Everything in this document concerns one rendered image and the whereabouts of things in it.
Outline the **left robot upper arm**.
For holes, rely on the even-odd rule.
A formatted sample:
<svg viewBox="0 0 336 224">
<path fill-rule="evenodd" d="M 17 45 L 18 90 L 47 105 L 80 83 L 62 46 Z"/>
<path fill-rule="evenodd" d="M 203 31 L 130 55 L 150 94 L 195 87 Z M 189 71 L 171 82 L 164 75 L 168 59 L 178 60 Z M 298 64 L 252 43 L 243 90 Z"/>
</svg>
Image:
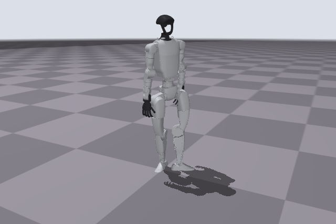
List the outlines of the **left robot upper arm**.
<svg viewBox="0 0 336 224">
<path fill-rule="evenodd" d="M 183 62 L 183 59 L 184 59 L 184 50 L 185 50 L 185 42 L 182 41 L 182 40 L 178 40 L 179 43 L 180 43 L 180 65 L 179 65 L 179 71 L 183 71 L 186 69 L 187 67 L 187 64 L 185 62 Z"/>
</svg>

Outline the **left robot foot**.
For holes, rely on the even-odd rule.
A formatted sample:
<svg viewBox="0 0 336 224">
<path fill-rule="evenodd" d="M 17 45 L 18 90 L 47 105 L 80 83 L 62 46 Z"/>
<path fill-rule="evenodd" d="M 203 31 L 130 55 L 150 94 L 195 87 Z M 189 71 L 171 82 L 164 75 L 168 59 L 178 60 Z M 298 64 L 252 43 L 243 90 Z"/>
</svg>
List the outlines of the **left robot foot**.
<svg viewBox="0 0 336 224">
<path fill-rule="evenodd" d="M 179 165 L 179 164 L 178 164 Z M 194 170 L 195 167 L 190 166 L 190 165 L 186 165 L 184 163 L 182 163 L 182 165 L 178 166 L 177 163 L 174 163 L 171 167 L 171 170 L 183 170 L 183 171 L 190 171 L 190 170 Z"/>
</svg>

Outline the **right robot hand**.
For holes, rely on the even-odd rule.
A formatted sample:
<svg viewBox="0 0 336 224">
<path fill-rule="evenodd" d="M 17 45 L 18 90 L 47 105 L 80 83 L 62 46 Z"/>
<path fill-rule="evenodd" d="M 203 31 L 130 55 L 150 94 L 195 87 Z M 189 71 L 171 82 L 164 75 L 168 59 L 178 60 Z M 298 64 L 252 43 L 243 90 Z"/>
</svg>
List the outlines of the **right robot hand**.
<svg viewBox="0 0 336 224">
<path fill-rule="evenodd" d="M 152 114 L 151 114 L 151 110 L 155 113 L 155 111 L 153 110 L 153 108 L 151 107 L 151 95 L 149 94 L 149 100 L 144 100 L 144 104 L 142 106 L 142 114 L 145 115 L 145 116 L 148 116 L 149 118 L 150 117 L 153 117 Z M 147 114 L 146 114 L 147 113 Z M 149 115 L 150 114 L 150 115 Z"/>
</svg>

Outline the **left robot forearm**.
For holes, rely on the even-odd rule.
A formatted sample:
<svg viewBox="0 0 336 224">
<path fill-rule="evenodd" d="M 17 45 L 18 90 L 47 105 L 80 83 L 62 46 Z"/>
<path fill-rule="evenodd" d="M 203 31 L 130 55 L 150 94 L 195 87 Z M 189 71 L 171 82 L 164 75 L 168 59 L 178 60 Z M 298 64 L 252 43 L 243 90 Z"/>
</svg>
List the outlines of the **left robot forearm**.
<svg viewBox="0 0 336 224">
<path fill-rule="evenodd" d="M 184 84 L 185 84 L 185 70 L 178 71 L 178 73 L 177 73 L 178 74 L 178 81 L 177 81 L 177 83 L 178 83 L 177 88 L 178 89 L 181 89 L 182 86 L 184 86 Z"/>
</svg>

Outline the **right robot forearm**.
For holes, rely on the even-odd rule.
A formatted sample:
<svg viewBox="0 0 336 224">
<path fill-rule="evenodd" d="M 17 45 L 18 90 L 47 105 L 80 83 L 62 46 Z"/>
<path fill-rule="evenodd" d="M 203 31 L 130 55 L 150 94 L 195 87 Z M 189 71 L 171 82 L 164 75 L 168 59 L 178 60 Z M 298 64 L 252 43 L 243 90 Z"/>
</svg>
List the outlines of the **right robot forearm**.
<svg viewBox="0 0 336 224">
<path fill-rule="evenodd" d="M 152 79 L 148 78 L 148 70 L 145 70 L 144 73 L 144 88 L 143 88 L 143 98 L 144 100 L 149 100 L 149 94 L 151 94 L 151 84 L 152 84 Z"/>
</svg>

